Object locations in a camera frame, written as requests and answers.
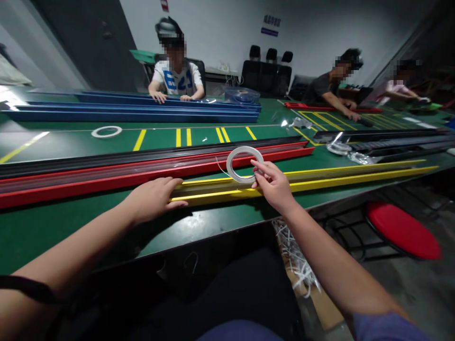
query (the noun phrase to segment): green workbench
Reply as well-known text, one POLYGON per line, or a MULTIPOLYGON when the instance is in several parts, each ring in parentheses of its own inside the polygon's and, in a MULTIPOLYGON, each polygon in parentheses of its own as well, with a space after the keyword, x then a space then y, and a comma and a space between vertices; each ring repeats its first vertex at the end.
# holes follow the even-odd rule
MULTIPOLYGON (((14 91, 24 101, 76 101, 73 96, 38 94, 24 88, 15 88, 14 91)), ((221 139, 224 142, 227 139, 234 142, 251 140, 253 136, 262 139, 301 135, 302 133, 305 135, 302 138, 308 138, 309 146, 311 146, 312 137, 317 130, 337 130, 337 127, 346 130, 366 129, 357 123, 345 120, 344 117, 334 112, 297 113, 286 109, 281 102, 275 99, 262 99, 261 104, 263 109, 259 120, 256 124, 248 126, 250 131, 242 124, 215 126, 200 123, 13 122, 7 116, 0 115, 0 163, 128 152, 137 148, 138 145, 140 145, 140 150, 146 150, 221 143, 221 139), (291 122, 294 117, 300 115, 311 118, 315 122, 313 129, 304 129, 299 133, 292 128, 285 129, 280 126, 283 119, 291 122), (91 136, 94 129, 112 125, 122 127, 123 132, 109 139, 97 139, 91 136), (144 129, 146 129, 146 134, 140 143, 138 138, 144 129), (32 144, 29 143, 43 132, 49 133, 32 144)), ((398 129, 402 126, 419 128, 414 123, 404 120, 403 118, 406 116, 409 115, 402 112, 385 111, 381 119, 372 115, 367 117, 377 122, 376 126, 371 129, 398 129)), ((447 113, 440 112, 435 116, 419 116, 417 119, 434 126, 442 126, 442 118, 446 116, 447 113)), ((453 156, 446 153, 430 155, 426 159, 427 162, 422 166, 438 165, 440 166, 438 170, 455 166, 453 156)), ((311 156, 281 161, 276 164, 282 171, 355 165, 346 157, 333 155, 326 150, 325 146, 320 145, 316 146, 311 156)), ((238 171, 240 175, 248 175, 250 172, 251 169, 238 171)), ((191 179, 223 177, 225 175, 219 172, 191 179)), ((297 193, 295 197, 303 207, 310 208, 399 181, 326 188, 297 193)), ((8 274, 23 266, 97 215, 118 204, 129 192, 129 190, 120 190, 100 193, 0 212, 0 273, 8 274)), ((215 237, 277 216, 277 212, 267 204, 264 198, 179 209, 133 230, 103 260, 100 268, 215 237)))

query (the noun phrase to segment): tape strip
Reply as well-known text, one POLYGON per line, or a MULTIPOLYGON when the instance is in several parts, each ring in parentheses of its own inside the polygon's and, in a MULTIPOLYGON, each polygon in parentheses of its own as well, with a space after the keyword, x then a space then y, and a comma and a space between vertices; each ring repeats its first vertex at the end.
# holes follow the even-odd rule
POLYGON ((120 128, 119 126, 106 126, 106 127, 101 127, 101 128, 93 130, 91 135, 93 137, 96 137, 96 138, 110 138, 110 137, 117 136, 121 132, 122 132, 122 128, 120 128), (108 130, 108 129, 115 129, 116 131, 111 133, 111 134, 108 134, 108 135, 100 135, 100 134, 98 134, 100 131, 108 130))
POLYGON ((256 181, 256 177, 254 175, 249 177, 241 177, 232 169, 232 160, 237 156, 237 154, 240 153, 248 153, 250 155, 253 155, 259 162, 264 162, 264 158, 262 157, 260 151, 253 147, 248 146, 242 146, 234 149, 233 151, 231 151, 231 154, 229 154, 229 156, 227 157, 226 169, 229 176, 240 183, 253 183, 256 181))

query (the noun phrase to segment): wall sign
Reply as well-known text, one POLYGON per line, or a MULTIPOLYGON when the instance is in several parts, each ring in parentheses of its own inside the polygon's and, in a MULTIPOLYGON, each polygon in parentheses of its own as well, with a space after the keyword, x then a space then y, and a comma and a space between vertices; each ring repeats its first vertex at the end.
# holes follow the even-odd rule
POLYGON ((280 29, 281 19, 266 14, 262 21, 261 33, 269 36, 278 36, 278 30, 280 29))
POLYGON ((161 0, 161 8, 164 12, 169 12, 169 6, 167 5, 167 0, 161 0))

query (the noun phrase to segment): red stool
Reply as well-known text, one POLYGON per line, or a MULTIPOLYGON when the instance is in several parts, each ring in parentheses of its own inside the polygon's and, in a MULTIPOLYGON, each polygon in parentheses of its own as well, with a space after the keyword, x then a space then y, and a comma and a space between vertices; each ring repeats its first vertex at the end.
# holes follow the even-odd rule
POLYGON ((416 219, 401 210, 400 208, 387 204, 385 202, 369 202, 349 210, 340 212, 336 215, 330 215, 323 219, 323 228, 326 230, 329 220, 334 219, 342 222, 341 227, 332 228, 340 238, 343 247, 352 254, 355 251, 362 251, 359 261, 373 261, 390 258, 410 257, 417 260, 436 260, 441 257, 439 243, 433 234, 419 223, 416 219), (363 217, 361 220, 345 224, 338 217, 348 212, 360 209, 363 217), (353 229, 353 226, 367 224, 382 240, 365 244, 359 234, 353 229), (359 240, 360 246, 351 246, 340 230, 349 229, 356 239, 359 240), (366 251, 389 246, 396 252, 383 256, 366 257, 366 251))

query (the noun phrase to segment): pink shirt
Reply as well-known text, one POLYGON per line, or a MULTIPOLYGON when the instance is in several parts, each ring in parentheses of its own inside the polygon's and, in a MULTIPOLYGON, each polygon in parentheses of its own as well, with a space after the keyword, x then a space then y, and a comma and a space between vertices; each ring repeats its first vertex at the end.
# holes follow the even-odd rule
POLYGON ((384 105, 390 100, 390 97, 382 96, 385 92, 401 92, 406 94, 409 92, 409 89, 404 85, 403 81, 394 81, 390 80, 382 83, 380 86, 375 88, 372 93, 360 104, 367 105, 368 102, 378 102, 379 106, 384 105))

